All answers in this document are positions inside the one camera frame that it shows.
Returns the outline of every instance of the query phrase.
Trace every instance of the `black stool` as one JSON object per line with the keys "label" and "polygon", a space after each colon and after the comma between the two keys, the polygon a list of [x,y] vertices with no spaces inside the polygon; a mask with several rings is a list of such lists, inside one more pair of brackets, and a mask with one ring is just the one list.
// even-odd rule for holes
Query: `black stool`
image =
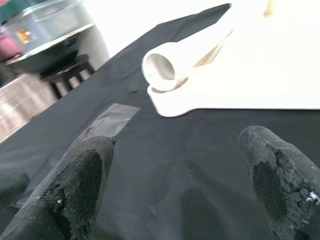
{"label": "black stool", "polygon": [[84,79],[80,73],[86,70],[90,75],[95,73],[95,70],[89,63],[89,57],[87,54],[77,56],[73,61],[64,64],[63,66],[53,67],[40,74],[41,80],[48,82],[58,99],[62,98],[62,95],[57,88],[56,83],[62,82],[66,90],[70,92],[72,85],[69,80],[76,77],[79,84],[84,82]]}

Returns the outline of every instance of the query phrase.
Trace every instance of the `label on pot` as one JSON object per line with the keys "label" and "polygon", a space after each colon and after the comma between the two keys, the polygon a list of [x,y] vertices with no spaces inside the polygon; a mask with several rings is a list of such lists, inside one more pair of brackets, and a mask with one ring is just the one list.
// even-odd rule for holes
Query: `label on pot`
{"label": "label on pot", "polygon": [[33,38],[31,36],[31,32],[29,32],[23,28],[19,29],[16,32],[16,35],[23,44],[28,44],[33,41]]}

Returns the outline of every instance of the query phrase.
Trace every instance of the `black tablecloth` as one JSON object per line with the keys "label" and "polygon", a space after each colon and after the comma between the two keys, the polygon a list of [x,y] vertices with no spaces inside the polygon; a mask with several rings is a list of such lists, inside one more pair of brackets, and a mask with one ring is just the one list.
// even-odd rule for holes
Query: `black tablecloth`
{"label": "black tablecloth", "polygon": [[[200,109],[164,118],[149,99],[141,71],[148,50],[214,24],[226,8],[159,24],[126,47],[4,142],[0,170],[27,173],[30,193],[101,113],[115,103],[137,107],[116,136],[97,219],[101,239],[272,239],[238,135],[250,125],[267,127],[320,164],[319,111]],[[2,215],[0,226],[10,217]]]}

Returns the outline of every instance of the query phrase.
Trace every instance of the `stool leg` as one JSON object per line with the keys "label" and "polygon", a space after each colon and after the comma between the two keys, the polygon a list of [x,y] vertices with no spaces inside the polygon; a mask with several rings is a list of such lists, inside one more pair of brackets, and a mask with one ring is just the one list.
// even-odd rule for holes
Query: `stool leg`
{"label": "stool leg", "polygon": [[82,84],[82,83],[84,82],[84,79],[82,78],[82,76],[81,76],[79,73],[77,73],[77,74],[75,75],[75,77],[76,77],[76,79],[78,80],[78,82],[79,82],[80,84]]}
{"label": "stool leg", "polygon": [[70,82],[69,82],[68,79],[63,79],[62,81],[63,81],[63,84],[64,84],[64,86],[65,86],[65,88],[66,88],[66,90],[67,90],[68,92],[71,92],[72,89],[74,89],[74,88],[72,87],[72,85],[70,84]]}
{"label": "stool leg", "polygon": [[89,62],[87,62],[84,66],[90,75],[92,75],[96,72]]}
{"label": "stool leg", "polygon": [[52,91],[54,92],[56,98],[59,100],[62,98],[61,93],[59,92],[59,89],[57,88],[57,85],[55,83],[50,83],[50,87]]}

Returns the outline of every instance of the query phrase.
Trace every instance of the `white wall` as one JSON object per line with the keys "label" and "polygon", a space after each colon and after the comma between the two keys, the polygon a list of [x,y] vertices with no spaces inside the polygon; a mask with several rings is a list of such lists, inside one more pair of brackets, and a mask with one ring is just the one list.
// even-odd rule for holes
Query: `white wall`
{"label": "white wall", "polygon": [[110,57],[157,24],[196,14],[225,0],[85,0]]}

